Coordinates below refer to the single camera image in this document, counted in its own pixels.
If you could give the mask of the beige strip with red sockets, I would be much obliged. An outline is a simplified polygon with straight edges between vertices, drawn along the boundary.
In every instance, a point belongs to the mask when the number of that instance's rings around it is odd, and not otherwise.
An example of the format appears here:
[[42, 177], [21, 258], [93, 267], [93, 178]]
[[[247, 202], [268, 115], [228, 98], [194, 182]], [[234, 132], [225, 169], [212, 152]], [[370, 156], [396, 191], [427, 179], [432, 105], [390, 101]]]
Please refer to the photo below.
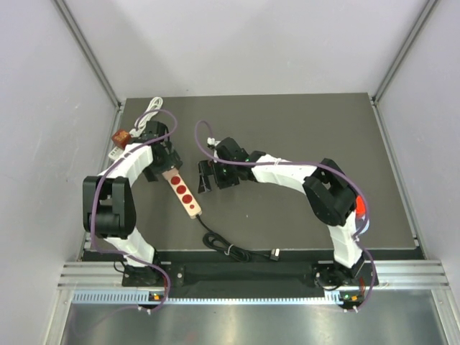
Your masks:
[[172, 188], [189, 217], [191, 219], [196, 219], [200, 216], [202, 214], [202, 209], [186, 185], [184, 179], [180, 176], [179, 170], [173, 168], [164, 172], [162, 176], [169, 183], [169, 186]]

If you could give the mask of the orange red cube socket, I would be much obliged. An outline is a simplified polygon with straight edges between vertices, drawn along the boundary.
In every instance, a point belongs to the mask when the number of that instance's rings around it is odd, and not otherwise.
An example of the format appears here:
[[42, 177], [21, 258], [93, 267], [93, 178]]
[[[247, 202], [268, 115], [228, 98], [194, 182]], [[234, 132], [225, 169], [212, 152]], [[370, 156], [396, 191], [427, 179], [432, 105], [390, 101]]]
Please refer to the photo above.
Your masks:
[[363, 198], [358, 195], [356, 197], [356, 217], [357, 218], [364, 218], [366, 216], [366, 206], [364, 204]]

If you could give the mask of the light blue round socket base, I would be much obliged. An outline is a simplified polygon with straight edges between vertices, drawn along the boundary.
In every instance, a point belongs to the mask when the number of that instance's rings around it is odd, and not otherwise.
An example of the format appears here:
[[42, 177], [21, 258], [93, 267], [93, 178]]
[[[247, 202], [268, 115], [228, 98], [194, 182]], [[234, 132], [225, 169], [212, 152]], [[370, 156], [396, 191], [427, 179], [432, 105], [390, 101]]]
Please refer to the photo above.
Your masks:
[[356, 215], [355, 224], [359, 234], [363, 234], [369, 228], [369, 219], [367, 219], [364, 214]]

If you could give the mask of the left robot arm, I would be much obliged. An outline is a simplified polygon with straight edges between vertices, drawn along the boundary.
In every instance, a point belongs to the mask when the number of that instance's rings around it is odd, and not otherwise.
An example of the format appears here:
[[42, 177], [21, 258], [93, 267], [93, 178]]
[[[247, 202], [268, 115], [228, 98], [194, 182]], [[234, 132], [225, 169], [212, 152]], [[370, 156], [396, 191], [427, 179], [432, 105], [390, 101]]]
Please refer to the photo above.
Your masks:
[[157, 250], [140, 234], [132, 186], [141, 175], [150, 182], [182, 165], [166, 124], [149, 120], [138, 137], [103, 172], [83, 180], [83, 227], [92, 240], [111, 244], [124, 258], [125, 273], [138, 274], [148, 285], [169, 283]]

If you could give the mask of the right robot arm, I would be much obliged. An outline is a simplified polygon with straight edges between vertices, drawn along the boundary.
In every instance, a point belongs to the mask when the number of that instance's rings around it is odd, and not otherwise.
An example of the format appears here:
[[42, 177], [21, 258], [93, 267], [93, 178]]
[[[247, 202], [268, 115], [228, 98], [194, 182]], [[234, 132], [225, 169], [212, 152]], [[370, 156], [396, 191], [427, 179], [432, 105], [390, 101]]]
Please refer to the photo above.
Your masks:
[[333, 243], [333, 264], [315, 273], [316, 284], [333, 290], [361, 277], [364, 254], [358, 241], [370, 224], [366, 204], [333, 160], [295, 164], [262, 151], [248, 153], [231, 137], [209, 138], [207, 145], [213, 156], [198, 163], [199, 193], [211, 190], [211, 178], [220, 189], [252, 181], [302, 193], [314, 216], [327, 226]]

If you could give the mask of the dark red cube adapter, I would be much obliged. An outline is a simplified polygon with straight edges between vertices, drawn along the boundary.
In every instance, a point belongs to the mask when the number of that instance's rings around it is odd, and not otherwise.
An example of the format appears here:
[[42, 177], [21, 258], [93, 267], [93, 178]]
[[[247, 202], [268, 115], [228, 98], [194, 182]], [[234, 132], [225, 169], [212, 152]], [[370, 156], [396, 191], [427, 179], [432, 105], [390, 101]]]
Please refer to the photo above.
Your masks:
[[129, 132], [120, 129], [111, 136], [111, 141], [115, 147], [125, 150], [125, 147], [129, 144], [131, 138], [132, 136]]

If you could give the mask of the white power strip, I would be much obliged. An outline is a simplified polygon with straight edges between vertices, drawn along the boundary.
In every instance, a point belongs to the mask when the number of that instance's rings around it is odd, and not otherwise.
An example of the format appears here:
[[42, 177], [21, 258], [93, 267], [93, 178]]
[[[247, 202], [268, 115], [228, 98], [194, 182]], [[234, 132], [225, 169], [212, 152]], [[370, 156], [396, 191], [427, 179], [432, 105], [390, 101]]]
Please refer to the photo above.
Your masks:
[[110, 160], [117, 160], [119, 156], [123, 153], [123, 149], [119, 147], [114, 147], [109, 153], [108, 153], [108, 158]]

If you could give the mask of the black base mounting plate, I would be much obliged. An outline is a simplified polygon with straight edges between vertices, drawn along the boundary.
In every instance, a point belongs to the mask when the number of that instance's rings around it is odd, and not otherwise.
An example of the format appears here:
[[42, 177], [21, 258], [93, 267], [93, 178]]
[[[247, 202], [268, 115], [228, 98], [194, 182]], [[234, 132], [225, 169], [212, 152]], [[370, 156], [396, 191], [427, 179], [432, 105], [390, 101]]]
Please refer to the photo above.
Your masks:
[[295, 281], [308, 287], [354, 287], [378, 283], [369, 263], [349, 271], [333, 262], [163, 262], [174, 288], [199, 282]]

